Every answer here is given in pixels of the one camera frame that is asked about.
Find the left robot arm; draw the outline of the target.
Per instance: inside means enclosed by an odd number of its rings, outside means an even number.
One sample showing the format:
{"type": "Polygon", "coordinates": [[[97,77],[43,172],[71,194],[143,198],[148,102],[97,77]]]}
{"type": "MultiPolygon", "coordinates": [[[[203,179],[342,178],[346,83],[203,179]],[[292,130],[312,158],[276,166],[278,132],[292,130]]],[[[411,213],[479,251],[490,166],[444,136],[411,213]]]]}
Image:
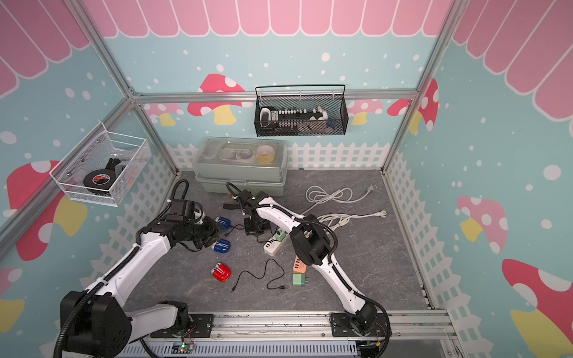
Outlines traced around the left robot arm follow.
{"type": "Polygon", "coordinates": [[[194,327],[188,305],[161,301],[127,313],[124,306],[134,288],[159,259],[177,245],[201,251],[218,240],[219,225],[202,205],[170,196],[167,206],[135,235],[132,249],[107,273],[82,291],[61,301],[61,328],[54,357],[64,352],[116,357],[125,346],[156,331],[185,337],[194,327]]]}

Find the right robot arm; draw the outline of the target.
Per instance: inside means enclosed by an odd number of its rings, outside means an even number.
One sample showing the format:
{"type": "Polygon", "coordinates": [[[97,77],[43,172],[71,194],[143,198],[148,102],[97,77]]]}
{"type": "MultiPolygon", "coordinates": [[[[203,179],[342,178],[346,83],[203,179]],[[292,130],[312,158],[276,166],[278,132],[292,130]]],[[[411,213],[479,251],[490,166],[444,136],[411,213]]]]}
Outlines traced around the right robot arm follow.
{"type": "Polygon", "coordinates": [[[286,209],[265,192],[253,194],[246,189],[240,190],[231,182],[225,186],[243,214],[251,219],[265,219],[289,235],[298,258],[318,271],[334,291],[353,331],[364,336],[371,327],[382,326],[386,337],[392,335],[387,311],[362,294],[338,263],[334,255],[338,238],[331,228],[315,216],[303,216],[286,209]]]}

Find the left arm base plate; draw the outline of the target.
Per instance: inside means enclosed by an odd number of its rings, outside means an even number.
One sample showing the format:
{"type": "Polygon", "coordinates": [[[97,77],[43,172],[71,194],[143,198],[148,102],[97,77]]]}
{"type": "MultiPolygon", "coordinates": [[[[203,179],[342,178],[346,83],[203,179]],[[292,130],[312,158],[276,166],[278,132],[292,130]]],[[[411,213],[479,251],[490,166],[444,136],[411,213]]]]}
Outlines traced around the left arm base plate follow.
{"type": "Polygon", "coordinates": [[[210,338],[213,329],[213,314],[189,314],[189,319],[183,326],[168,328],[153,332],[150,337],[153,339],[204,339],[210,338]]]}

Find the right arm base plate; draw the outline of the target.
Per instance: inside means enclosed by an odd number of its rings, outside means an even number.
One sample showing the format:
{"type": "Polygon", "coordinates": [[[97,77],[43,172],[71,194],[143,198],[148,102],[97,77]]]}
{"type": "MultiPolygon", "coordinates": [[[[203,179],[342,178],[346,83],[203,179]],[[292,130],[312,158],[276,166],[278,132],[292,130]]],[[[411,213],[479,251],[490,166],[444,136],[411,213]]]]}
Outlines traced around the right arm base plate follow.
{"type": "Polygon", "coordinates": [[[349,313],[331,313],[329,324],[333,337],[371,337],[392,336],[387,321],[382,313],[364,319],[349,313]]]}

